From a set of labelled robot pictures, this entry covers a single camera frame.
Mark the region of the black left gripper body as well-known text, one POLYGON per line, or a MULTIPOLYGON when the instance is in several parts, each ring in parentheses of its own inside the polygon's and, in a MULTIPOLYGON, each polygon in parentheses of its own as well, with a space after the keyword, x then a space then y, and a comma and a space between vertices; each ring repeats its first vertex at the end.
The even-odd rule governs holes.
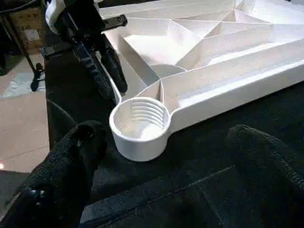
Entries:
POLYGON ((128 20, 124 14, 102 18, 98 0, 44 0, 45 21, 49 29, 60 36, 64 44, 44 47, 44 59, 73 48, 73 44, 83 41, 91 44, 99 52, 100 37, 103 33, 125 27, 128 20))

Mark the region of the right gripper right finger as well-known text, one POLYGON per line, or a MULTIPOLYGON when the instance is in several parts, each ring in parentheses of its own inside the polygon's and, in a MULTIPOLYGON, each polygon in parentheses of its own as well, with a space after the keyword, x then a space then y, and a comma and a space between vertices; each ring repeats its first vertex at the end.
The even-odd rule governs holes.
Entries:
POLYGON ((266 228, 304 226, 304 156, 258 129, 236 125, 226 145, 266 228))

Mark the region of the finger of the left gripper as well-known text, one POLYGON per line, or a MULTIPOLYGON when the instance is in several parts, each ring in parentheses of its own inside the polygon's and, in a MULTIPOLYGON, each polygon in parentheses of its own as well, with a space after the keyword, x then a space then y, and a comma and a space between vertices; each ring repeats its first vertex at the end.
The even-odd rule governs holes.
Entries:
POLYGON ((119 92, 125 93, 128 89, 128 85, 125 80, 120 59, 107 37, 100 37, 100 42, 99 53, 101 54, 101 63, 113 79, 119 92))
POLYGON ((94 47, 83 41, 76 42, 72 46, 79 62, 88 70, 99 94, 105 99, 113 99, 114 92, 110 80, 96 56, 94 47))

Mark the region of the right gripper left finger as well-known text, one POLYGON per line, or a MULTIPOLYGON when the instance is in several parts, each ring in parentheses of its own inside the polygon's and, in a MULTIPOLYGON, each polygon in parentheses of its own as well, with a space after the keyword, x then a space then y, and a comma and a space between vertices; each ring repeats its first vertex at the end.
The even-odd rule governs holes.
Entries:
POLYGON ((100 122, 76 125, 17 187, 2 213, 2 227, 79 227, 105 150, 100 122))

